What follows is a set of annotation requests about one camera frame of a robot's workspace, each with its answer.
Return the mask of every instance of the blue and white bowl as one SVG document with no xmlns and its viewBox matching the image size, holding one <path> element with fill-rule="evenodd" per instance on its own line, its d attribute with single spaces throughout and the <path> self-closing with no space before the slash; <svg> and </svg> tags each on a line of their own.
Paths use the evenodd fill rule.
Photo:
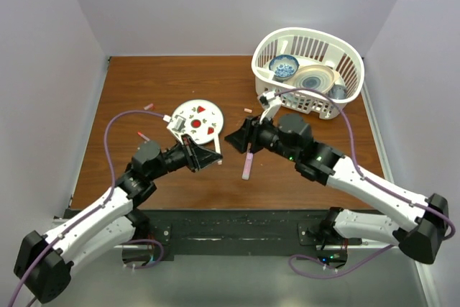
<svg viewBox="0 0 460 307">
<path fill-rule="evenodd" d="M 274 57 L 268 68 L 275 73 L 273 79 L 277 82 L 285 82 L 297 72 L 299 62 L 292 55 L 278 55 Z"/>
</svg>

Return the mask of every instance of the cable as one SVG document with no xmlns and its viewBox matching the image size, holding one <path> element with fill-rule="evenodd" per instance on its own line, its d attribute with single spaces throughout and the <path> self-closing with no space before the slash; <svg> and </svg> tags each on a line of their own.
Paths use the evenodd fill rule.
<svg viewBox="0 0 460 307">
<path fill-rule="evenodd" d="M 450 239 L 452 238 L 455 233 L 456 233 L 456 228 L 455 228 L 455 225 L 454 223 L 450 220 L 449 217 L 443 215 L 441 212 L 429 207 L 429 206 L 424 206 L 422 204 L 419 204 L 419 203 L 413 203 L 410 199 L 408 198 L 405 198 L 403 196 L 400 196 L 399 194 L 397 194 L 396 192 L 394 191 L 391 191 L 389 188 L 386 188 L 382 185 L 380 185 L 378 182 L 372 180 L 371 178 L 368 178 L 367 176 L 364 175 L 364 173 L 361 171 L 361 168 L 359 167 L 358 165 L 358 160 L 357 160 L 357 156 L 356 156 L 356 147 L 354 145 L 354 135 L 353 135 L 353 129 L 351 128 L 351 123 L 348 119 L 348 117 L 346 116 L 345 114 L 345 111 L 343 111 L 342 109 L 340 109 L 340 107 L 336 104 L 336 102 L 330 98 L 329 96 L 327 95 L 324 95 L 323 93 L 320 93 L 319 91 L 316 91 L 315 89 L 311 89 L 311 88 L 294 88 L 294 89 L 289 89 L 289 90 L 286 90 L 286 91 L 281 91 L 281 92 L 278 92 L 278 93 L 275 93 L 275 96 L 281 96 L 285 93 L 292 93 L 294 91 L 310 91 L 311 93 L 315 93 L 317 95 L 320 95 L 322 97 L 324 97 L 326 100 L 328 100 L 334 107 L 337 108 L 337 110 L 339 111 L 340 115 L 342 115 L 342 117 L 344 118 L 344 121 L 345 121 L 345 124 L 346 124 L 346 128 L 348 129 L 348 133 L 349 133 L 349 137 L 350 137 L 350 148 L 351 148 L 351 161 L 353 162 L 353 166 L 354 166 L 354 169 L 356 169 L 356 171 L 358 172 L 358 174 L 362 177 L 363 180 L 367 181 L 368 183 L 370 183 L 371 185 L 373 185 L 374 187 L 377 187 L 378 189 L 380 189 L 381 191 L 385 192 L 385 193 L 388 193 L 390 194 L 391 196 L 401 200 L 401 201 L 404 201 L 406 203 L 409 203 L 411 205 L 414 205 L 414 206 L 417 206 L 418 208 L 420 209 L 423 209 L 427 212 L 430 212 L 432 214 L 434 214 L 435 216 L 439 217 L 440 219 L 442 219 L 443 221 L 445 221 L 448 226 L 451 228 L 451 231 L 449 232 L 448 235 L 446 235 L 444 237 L 444 240 L 447 240 L 447 239 Z M 332 278 L 339 278 L 339 277 L 342 277 L 348 273 L 351 273 L 353 271 L 355 271 L 358 267 L 361 267 L 362 265 L 364 265 L 365 263 L 369 262 L 370 260 L 374 259 L 376 256 L 382 254 L 383 252 L 389 250 L 390 248 L 392 248 L 393 246 L 392 245 L 388 245 L 382 249 L 379 249 L 378 251 L 376 251 L 374 254 L 368 256 L 367 258 L 365 258 L 364 260 L 362 260 L 361 262 L 358 262 L 357 264 L 355 264 L 354 266 L 350 267 L 349 269 L 345 270 L 345 271 L 341 271 L 340 273 L 336 274 L 336 275 L 329 275 L 329 276 L 325 276 L 325 275 L 313 275 L 313 274 L 309 274 L 309 273 L 306 273 L 306 272 L 303 272 L 303 271 L 300 271 L 299 269 L 295 268 L 292 261 L 295 259 L 295 258 L 303 258 L 303 259 L 308 259 L 308 260 L 312 260 L 314 262 L 317 262 L 318 264 L 321 264 L 321 265 L 324 265 L 324 263 L 322 263 L 320 260 L 316 259 L 316 258 L 313 258 L 313 257 L 309 257 L 309 256 L 306 256 L 306 255 L 292 255 L 290 258 L 289 258 L 289 266 L 290 268 L 295 272 L 297 273 L 298 275 L 301 275 L 303 277 L 307 277 L 307 278 L 315 278 L 315 279 L 319 279 L 319 280 L 329 280 L 329 279 L 332 279 Z M 333 267 L 329 266 L 329 265 L 326 265 L 326 267 L 328 269 L 333 269 Z"/>
<path fill-rule="evenodd" d="M 320 96 L 324 97 L 329 102 L 331 102 L 331 104 L 334 107 L 337 108 L 337 110 L 339 111 L 340 115 L 342 115 L 342 117 L 344 118 L 346 127 L 348 129 L 348 133 L 349 133 L 349 137 L 350 137 L 350 147 L 351 147 L 351 161 L 353 162 L 354 169 L 356 169 L 356 171 L 358 172 L 359 176 L 361 176 L 363 180 L 367 181 L 368 183 L 370 183 L 374 187 L 377 187 L 381 191 L 384 191 L 385 193 L 390 194 L 391 196 L 399 199 L 400 201 L 404 201 L 404 202 L 406 202 L 408 204 L 417 206 L 418 208 L 423 209 L 423 210 L 425 210 L 427 212 L 430 212 L 433 215 L 435 215 L 435 216 L 439 217 L 440 219 L 442 219 L 443 221 L 445 221 L 448 224 L 448 226 L 451 228 L 451 231 L 449 232 L 449 234 L 447 234 L 444 237 L 444 240 L 448 240 L 448 239 L 452 238 L 455 235 L 456 227 L 455 227 L 454 223 L 450 220 L 450 218 L 447 217 L 446 215 L 443 215 L 441 212 L 439 212 L 439 211 L 437 211 L 437 210 L 435 210 L 435 209 L 433 209 L 433 208 L 431 208 L 429 206 L 425 206 L 425 205 L 422 205 L 420 203 L 413 203 L 409 198 L 400 196 L 396 192 L 391 191 L 389 188 L 386 188 L 386 187 L 380 185 L 378 182 L 376 182 L 376 181 L 372 180 L 371 178 L 368 178 L 367 176 L 364 175 L 364 173 L 361 171 L 361 168 L 358 165 L 358 160 L 357 160 L 357 155 L 356 155 L 356 148 L 354 146 L 353 129 L 351 128 L 350 121 L 349 121 L 348 117 L 345 115 L 345 112 L 342 109 L 339 108 L 339 106 L 334 102 L 334 100 L 332 98 L 330 98 L 327 95 L 324 95 L 323 93 L 320 93 L 319 91 L 316 91 L 316 90 L 310 89 L 310 88 L 294 88 L 294 89 L 290 89 L 290 90 L 286 90 L 286 91 L 281 91 L 279 93 L 276 93 L 275 95 L 276 96 L 281 96 L 284 93 L 292 93 L 293 91 L 310 91 L 312 93 L 315 93 L 317 95 L 320 95 Z"/>
<path fill-rule="evenodd" d="M 315 262 L 316 264 L 319 264 L 319 265 L 323 265 L 325 267 L 327 267 L 328 269 L 330 270 L 334 270 L 335 267 L 333 266 L 330 266 L 330 265 L 327 265 L 327 264 L 324 264 L 323 262 L 321 262 L 319 259 L 317 258 L 313 258 L 313 257 L 309 257 L 307 255 L 291 255 L 289 257 L 289 266 L 291 269 L 293 269 L 293 271 L 295 273 L 297 273 L 298 275 L 301 275 L 303 277 L 307 277 L 307 278 L 313 278 L 313 279 L 316 279 L 316 280 L 330 280 L 330 279 L 333 279 L 333 278 L 339 278 L 339 277 L 342 277 L 342 276 L 345 276 L 349 273 L 351 273 L 352 271 L 355 271 L 357 268 L 361 267 L 362 265 L 366 264 L 367 262 L 371 261 L 372 259 L 374 259 L 375 257 L 378 257 L 379 255 L 381 255 L 382 253 L 386 252 L 387 250 L 389 250 L 390 248 L 392 248 L 393 245 L 392 244 L 389 244 L 388 246 L 386 247 L 383 247 L 381 249 L 379 249 L 378 251 L 376 251 L 375 253 L 371 254 L 370 256 L 368 256 L 366 259 L 362 260 L 361 262 L 358 262 L 357 264 L 353 265 L 352 267 L 350 267 L 349 269 L 346 269 L 346 270 L 341 270 L 339 273 L 337 273 L 336 275 L 314 275 L 314 274 L 311 274 L 311 273 L 306 273 L 306 272 L 303 272 L 303 271 L 300 271 L 298 268 L 296 268 L 293 264 L 293 260 L 294 259 L 297 259 L 297 258 L 302 258 L 302 259 L 308 259 L 312 262 Z"/>
<path fill-rule="evenodd" d="M 83 215 L 79 219 L 77 219 L 75 222 L 73 222 L 70 226 L 68 226 L 66 229 L 63 230 L 63 232 L 60 234 L 59 237 L 56 237 L 54 240 L 52 240 L 46 247 L 45 249 L 35 258 L 35 260 L 32 262 L 32 264 L 29 266 L 29 268 L 26 270 L 26 272 L 23 274 L 21 280 L 19 280 L 16 288 L 14 289 L 13 295 L 11 296 L 9 302 L 8 302 L 8 307 L 13 307 L 15 300 L 17 299 L 17 296 L 19 295 L 19 292 L 22 288 L 22 286 L 25 284 L 25 281 L 27 278 L 30 276 L 30 273 L 35 269 L 35 267 L 38 265 L 40 260 L 53 248 L 55 244 L 57 244 L 60 240 L 60 238 L 63 238 L 64 235 L 66 235 L 68 232 L 70 232 L 73 228 L 75 228 L 79 223 L 81 223 L 83 220 L 87 219 L 89 216 L 97 212 L 98 210 L 102 209 L 110 200 L 111 197 L 114 194 L 115 191 L 115 169 L 114 169 L 114 164 L 112 162 L 110 152 L 109 152 L 109 131 L 112 126 L 112 124 L 121 118 L 122 116 L 128 115 L 128 114 L 149 114 L 149 115 L 154 115 L 158 116 L 159 118 L 163 118 L 165 115 L 164 114 L 159 114 L 155 113 L 153 111 L 142 111 L 142 110 L 133 110 L 133 111 L 123 111 L 120 114 L 114 116 L 114 118 L 107 124 L 106 131 L 103 134 L 103 148 L 106 153 L 107 161 L 109 163 L 109 169 L 110 169 L 110 174 L 111 174 L 111 187 L 110 187 L 110 192 L 107 198 L 103 201 L 102 204 L 97 205 L 93 210 L 89 211 L 87 214 Z M 156 240 L 150 240 L 150 239 L 145 239 L 146 242 L 151 242 L 151 241 L 156 241 Z M 153 265 L 145 265 L 143 268 L 151 267 Z"/>
<path fill-rule="evenodd" d="M 163 256 L 165 255 L 165 248 L 163 247 L 163 245 L 160 242 L 158 242 L 157 240 L 154 240 L 154 239 L 130 240 L 130 241 L 125 242 L 123 244 L 139 244 L 139 243 L 143 243 L 143 242 L 150 242 L 151 244 L 156 244 L 160 248 L 160 256 L 156 260 L 150 261 L 148 264 L 146 264 L 144 266 L 134 266 L 134 265 L 132 265 L 131 268 L 133 268 L 135 270 L 148 269 L 149 267 L 154 267 L 155 265 L 157 265 L 163 259 Z"/>
<path fill-rule="evenodd" d="M 32 305 L 35 303 L 36 300 L 37 300 L 37 298 L 33 298 L 33 299 L 26 305 L 26 307 L 32 307 Z"/>
</svg>

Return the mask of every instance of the dish rack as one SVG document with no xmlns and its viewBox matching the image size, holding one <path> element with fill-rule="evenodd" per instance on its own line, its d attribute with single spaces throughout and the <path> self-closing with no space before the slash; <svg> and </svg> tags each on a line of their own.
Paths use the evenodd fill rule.
<svg viewBox="0 0 460 307">
<path fill-rule="evenodd" d="M 300 66 L 325 65 L 340 73 L 346 86 L 346 98 L 334 100 L 340 109 L 352 102 L 361 91 L 364 82 L 364 64 L 358 52 L 345 41 L 318 30 L 284 28 L 268 34 L 257 46 L 252 56 L 252 71 L 256 76 L 256 92 L 293 89 L 273 80 L 268 65 L 274 57 L 293 55 Z M 310 91 L 294 91 L 281 95 L 282 105 L 302 113 L 314 111 L 321 119 L 333 119 L 339 110 L 324 97 Z"/>
</svg>

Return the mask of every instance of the white plate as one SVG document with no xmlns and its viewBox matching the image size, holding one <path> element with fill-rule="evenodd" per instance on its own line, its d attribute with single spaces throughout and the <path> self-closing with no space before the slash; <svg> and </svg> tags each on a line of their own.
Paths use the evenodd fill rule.
<svg viewBox="0 0 460 307">
<path fill-rule="evenodd" d="M 286 84 L 296 88 L 312 88 L 320 93 L 328 93 L 339 76 L 339 73 L 326 66 L 310 65 L 299 68 L 294 77 Z"/>
<path fill-rule="evenodd" d="M 190 100 L 181 104 L 172 113 L 171 119 L 177 116 L 185 122 L 180 131 L 175 131 L 171 124 L 168 129 L 180 140 L 182 134 L 189 134 L 196 144 L 206 144 L 214 140 L 214 132 L 220 134 L 224 128 L 224 115 L 217 105 L 207 100 Z"/>
</svg>

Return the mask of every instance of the black metal base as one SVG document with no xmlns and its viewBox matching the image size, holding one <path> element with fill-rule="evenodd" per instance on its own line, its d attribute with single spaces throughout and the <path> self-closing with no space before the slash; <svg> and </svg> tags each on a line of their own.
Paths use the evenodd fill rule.
<svg viewBox="0 0 460 307">
<path fill-rule="evenodd" d="M 68 209 L 64 218 L 78 211 Z M 165 247 L 164 260 L 175 255 L 304 254 L 318 257 L 322 244 L 342 245 L 340 239 L 324 242 L 315 236 L 329 210 L 142 210 L 150 229 Z M 350 239 L 349 244 L 361 244 Z"/>
</svg>

